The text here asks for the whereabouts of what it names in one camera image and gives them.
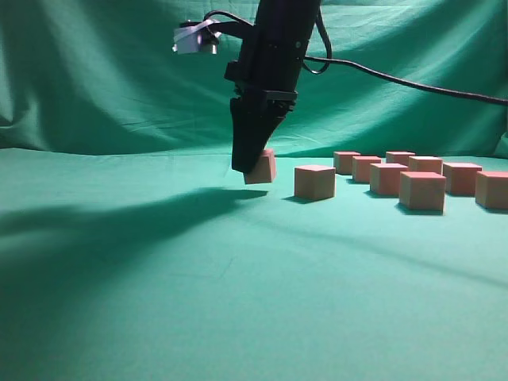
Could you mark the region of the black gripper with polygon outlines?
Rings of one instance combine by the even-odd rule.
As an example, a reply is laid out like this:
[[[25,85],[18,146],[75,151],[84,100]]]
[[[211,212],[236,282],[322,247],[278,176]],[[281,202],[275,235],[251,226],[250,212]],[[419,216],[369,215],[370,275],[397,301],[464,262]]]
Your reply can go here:
[[[296,85],[310,42],[308,34],[246,33],[225,79],[234,83],[232,169],[251,173],[286,113],[294,110]]]

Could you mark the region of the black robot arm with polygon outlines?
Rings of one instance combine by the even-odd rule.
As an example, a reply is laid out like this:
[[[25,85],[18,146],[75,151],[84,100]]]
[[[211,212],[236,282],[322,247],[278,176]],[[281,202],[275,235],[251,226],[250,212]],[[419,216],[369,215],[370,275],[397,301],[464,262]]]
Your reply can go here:
[[[294,109],[296,85],[319,1],[261,1],[225,78],[235,84],[232,169],[253,171],[275,129]]]

